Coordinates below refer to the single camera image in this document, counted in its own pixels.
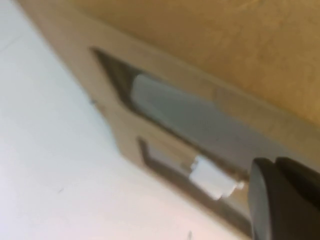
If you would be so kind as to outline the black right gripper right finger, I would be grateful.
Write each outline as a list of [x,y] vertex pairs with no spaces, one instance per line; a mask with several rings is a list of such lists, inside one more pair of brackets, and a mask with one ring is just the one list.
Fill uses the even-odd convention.
[[269,191],[272,240],[320,238],[320,174],[287,157],[274,164],[278,182]]

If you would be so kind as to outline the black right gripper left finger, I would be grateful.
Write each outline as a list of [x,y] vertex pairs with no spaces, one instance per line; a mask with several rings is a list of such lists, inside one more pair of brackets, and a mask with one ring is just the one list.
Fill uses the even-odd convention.
[[252,162],[248,205],[254,240],[276,240],[277,228],[273,220],[277,193],[278,173],[267,158]]

